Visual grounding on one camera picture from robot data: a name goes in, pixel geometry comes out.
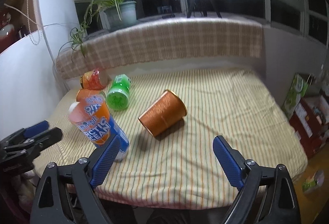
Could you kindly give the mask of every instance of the striped bed sheet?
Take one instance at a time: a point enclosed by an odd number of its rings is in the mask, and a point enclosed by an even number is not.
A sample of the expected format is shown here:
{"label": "striped bed sheet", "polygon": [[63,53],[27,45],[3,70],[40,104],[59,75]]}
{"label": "striped bed sheet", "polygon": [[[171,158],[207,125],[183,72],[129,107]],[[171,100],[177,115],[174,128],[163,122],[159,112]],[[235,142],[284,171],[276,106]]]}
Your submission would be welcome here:
{"label": "striped bed sheet", "polygon": [[[232,148],[259,165],[285,164],[293,180],[305,170],[307,158],[293,128],[254,72],[187,70],[131,79],[128,109],[111,112],[127,134],[130,148],[95,189],[99,198],[172,209],[230,205],[237,189],[229,185],[213,154],[212,141],[217,135],[223,135]],[[154,138],[138,116],[165,89],[177,93],[188,114]],[[77,91],[69,91],[48,119],[52,127],[62,129],[63,139],[34,160],[38,175],[50,161],[71,164],[94,150],[67,117]]]}

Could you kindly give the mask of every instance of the wall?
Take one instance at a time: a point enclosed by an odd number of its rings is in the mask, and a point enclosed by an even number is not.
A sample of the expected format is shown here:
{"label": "wall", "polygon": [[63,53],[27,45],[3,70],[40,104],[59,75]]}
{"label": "wall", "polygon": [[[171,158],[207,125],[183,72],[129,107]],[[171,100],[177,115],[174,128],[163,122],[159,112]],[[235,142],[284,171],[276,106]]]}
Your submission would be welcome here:
{"label": "wall", "polygon": [[59,23],[45,27],[50,49],[56,58],[60,47],[70,40],[71,29],[79,23],[74,0],[38,0],[38,3],[43,25]]}
{"label": "wall", "polygon": [[282,106],[295,72],[318,76],[326,59],[324,45],[286,31],[264,27],[266,86]]}
{"label": "wall", "polygon": [[0,140],[51,115],[65,93],[52,69],[43,37],[38,45],[25,37],[0,54]]}

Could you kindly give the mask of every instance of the green bottle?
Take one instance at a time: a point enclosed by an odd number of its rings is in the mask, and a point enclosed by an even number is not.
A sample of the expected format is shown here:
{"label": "green bottle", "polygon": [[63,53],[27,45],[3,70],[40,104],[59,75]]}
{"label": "green bottle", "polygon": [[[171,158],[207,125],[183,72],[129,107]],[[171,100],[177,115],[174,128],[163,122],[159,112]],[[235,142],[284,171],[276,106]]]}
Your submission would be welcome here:
{"label": "green bottle", "polygon": [[106,95],[106,103],[109,108],[123,110],[128,107],[130,99],[130,83],[131,80],[127,75],[122,74],[116,76]]}

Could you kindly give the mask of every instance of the flower pot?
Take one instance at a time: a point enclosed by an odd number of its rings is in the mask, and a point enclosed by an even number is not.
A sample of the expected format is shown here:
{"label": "flower pot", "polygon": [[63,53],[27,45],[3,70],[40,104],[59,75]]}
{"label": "flower pot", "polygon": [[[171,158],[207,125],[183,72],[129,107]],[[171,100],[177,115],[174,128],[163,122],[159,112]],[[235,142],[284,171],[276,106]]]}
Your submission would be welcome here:
{"label": "flower pot", "polygon": [[120,10],[121,20],[119,18],[119,14],[115,6],[105,10],[107,19],[111,27],[111,31],[118,30],[121,28],[127,28],[137,23],[135,1],[123,2],[122,4],[120,4]]}

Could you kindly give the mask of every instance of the bolt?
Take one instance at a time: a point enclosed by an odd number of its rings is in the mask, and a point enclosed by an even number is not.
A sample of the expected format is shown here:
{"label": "bolt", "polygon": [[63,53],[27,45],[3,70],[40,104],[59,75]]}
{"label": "bolt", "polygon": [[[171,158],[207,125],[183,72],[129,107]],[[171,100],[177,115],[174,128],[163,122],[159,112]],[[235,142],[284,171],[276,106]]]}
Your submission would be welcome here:
{"label": "bolt", "polygon": [[247,159],[246,161],[247,161],[247,165],[255,165],[256,164],[256,162],[252,159]]}
{"label": "bolt", "polygon": [[53,168],[54,166],[55,166],[55,163],[54,162],[50,162],[50,163],[48,163],[47,168]]}
{"label": "bolt", "polygon": [[87,161],[88,161],[87,157],[81,157],[78,162],[79,162],[79,164],[85,164],[85,163],[87,163]]}
{"label": "bolt", "polygon": [[286,169],[286,166],[285,165],[282,165],[282,164],[279,164],[278,167],[279,167],[280,170]]}

